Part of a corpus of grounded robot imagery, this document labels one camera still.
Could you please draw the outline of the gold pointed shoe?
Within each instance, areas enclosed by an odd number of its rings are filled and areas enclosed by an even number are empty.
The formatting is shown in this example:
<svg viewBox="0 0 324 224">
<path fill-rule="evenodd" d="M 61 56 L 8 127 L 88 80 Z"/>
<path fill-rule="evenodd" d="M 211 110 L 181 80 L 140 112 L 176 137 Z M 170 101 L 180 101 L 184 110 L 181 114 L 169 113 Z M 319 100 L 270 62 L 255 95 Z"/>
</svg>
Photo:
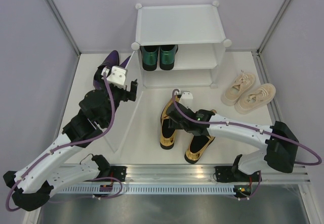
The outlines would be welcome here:
<svg viewBox="0 0 324 224">
<path fill-rule="evenodd" d="M 211 116 L 214 116 L 217 113 L 215 109 L 210 111 L 208 110 L 198 110 L 195 113 L 194 120 L 196 121 L 206 121 L 208 122 L 211 119 Z M 199 161 L 207 147 L 213 142 L 215 137 L 210 136 L 207 131 L 208 126 L 206 124 L 198 124 L 199 133 L 201 135 L 194 135 L 188 145 L 188 148 L 185 152 L 184 158 L 190 164 L 195 164 Z"/>
<path fill-rule="evenodd" d="M 165 105 L 160 116 L 160 137 L 159 143 L 162 149 L 170 150 L 175 144 L 177 130 L 169 127 L 170 118 L 167 115 L 167 110 L 173 105 L 173 100 L 170 99 Z"/>
</svg>

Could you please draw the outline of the white cabinet door panel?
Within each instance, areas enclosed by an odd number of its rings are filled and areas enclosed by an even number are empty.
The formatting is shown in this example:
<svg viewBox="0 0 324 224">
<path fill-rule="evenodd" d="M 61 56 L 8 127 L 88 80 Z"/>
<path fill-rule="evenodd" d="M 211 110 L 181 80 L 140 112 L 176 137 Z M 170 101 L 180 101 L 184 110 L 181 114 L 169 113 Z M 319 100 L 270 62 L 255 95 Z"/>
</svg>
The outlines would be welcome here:
<svg viewBox="0 0 324 224">
<path fill-rule="evenodd" d="M 106 143 L 110 146 L 113 153 L 124 144 L 132 121 L 135 116 L 135 112 L 138 108 L 139 101 L 143 92 L 142 73 L 139 62 L 139 56 L 134 51 L 126 65 L 126 81 L 127 90 L 131 90 L 131 82 L 137 82 L 136 100 L 123 102 L 121 101 L 115 114 L 115 119 L 111 130 L 103 137 Z"/>
</svg>

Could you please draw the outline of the gold pointed shoe front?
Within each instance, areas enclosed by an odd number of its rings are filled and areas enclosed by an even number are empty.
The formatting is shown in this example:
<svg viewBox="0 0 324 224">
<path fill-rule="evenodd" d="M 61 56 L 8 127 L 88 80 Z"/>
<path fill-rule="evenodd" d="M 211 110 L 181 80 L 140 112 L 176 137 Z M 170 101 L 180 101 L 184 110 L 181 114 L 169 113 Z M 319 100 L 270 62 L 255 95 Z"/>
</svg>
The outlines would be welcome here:
<svg viewBox="0 0 324 224">
<path fill-rule="evenodd" d="M 214 116 L 217 113 L 215 109 L 210 111 L 208 110 L 198 110 L 195 113 L 194 120 L 196 121 L 206 121 L 208 122 L 211 119 L 211 116 Z M 213 142 L 215 137 L 210 136 L 207 131 L 208 126 L 206 124 L 198 124 L 199 133 L 201 135 L 194 135 L 188 145 L 188 148 L 185 152 L 184 158 L 190 164 L 195 164 L 199 161 L 207 147 Z"/>
</svg>

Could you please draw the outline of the green loafer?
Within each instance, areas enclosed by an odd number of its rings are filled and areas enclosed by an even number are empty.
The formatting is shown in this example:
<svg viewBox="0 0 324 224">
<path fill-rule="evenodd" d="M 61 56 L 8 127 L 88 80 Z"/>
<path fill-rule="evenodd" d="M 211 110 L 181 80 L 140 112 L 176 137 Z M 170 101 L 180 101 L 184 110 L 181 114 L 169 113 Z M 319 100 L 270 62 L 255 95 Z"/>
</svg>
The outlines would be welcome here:
<svg viewBox="0 0 324 224">
<path fill-rule="evenodd" d="M 154 71 L 157 68 L 158 46 L 141 47 L 142 66 L 146 71 Z"/>
<path fill-rule="evenodd" d="M 163 45 L 159 47 L 159 66 L 162 70 L 172 70 L 175 65 L 175 56 L 178 45 Z"/>
</svg>

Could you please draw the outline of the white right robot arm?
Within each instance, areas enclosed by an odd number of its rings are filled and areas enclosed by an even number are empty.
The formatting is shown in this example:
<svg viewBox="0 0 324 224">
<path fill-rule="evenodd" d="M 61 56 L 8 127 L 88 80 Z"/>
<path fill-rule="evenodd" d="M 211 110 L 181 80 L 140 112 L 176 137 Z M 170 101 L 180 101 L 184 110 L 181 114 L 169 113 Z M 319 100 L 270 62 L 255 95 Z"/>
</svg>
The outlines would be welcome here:
<svg viewBox="0 0 324 224">
<path fill-rule="evenodd" d="M 169 126 L 182 129 L 195 137 L 221 137 L 232 139 L 257 148 L 257 151 L 239 154 L 234 163 L 224 171 L 222 183 L 245 182 L 257 172 L 272 168 L 282 173 L 294 169 L 298 147 L 297 138 L 280 121 L 274 125 L 253 126 L 232 121 L 214 111 L 200 109 L 196 112 L 180 103 L 167 110 Z"/>
</svg>

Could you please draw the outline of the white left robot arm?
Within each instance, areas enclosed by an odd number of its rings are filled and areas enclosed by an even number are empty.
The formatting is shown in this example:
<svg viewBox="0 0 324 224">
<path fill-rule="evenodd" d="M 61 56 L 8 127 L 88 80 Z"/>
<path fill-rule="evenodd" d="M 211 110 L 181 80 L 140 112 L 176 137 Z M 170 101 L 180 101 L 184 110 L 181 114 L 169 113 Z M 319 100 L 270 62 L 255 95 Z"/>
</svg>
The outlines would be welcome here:
<svg viewBox="0 0 324 224">
<path fill-rule="evenodd" d="M 101 89 L 86 93 L 79 103 L 78 114 L 42 154 L 23 169 L 3 175 L 10 188 L 7 211 L 36 210 L 56 193 L 80 182 L 116 182 L 118 179 L 112 175 L 111 166 L 103 155 L 94 155 L 91 160 L 67 171 L 58 169 L 71 156 L 110 131 L 120 102 L 134 102 L 137 87 L 136 80 L 131 82 L 129 91 L 105 81 Z"/>
</svg>

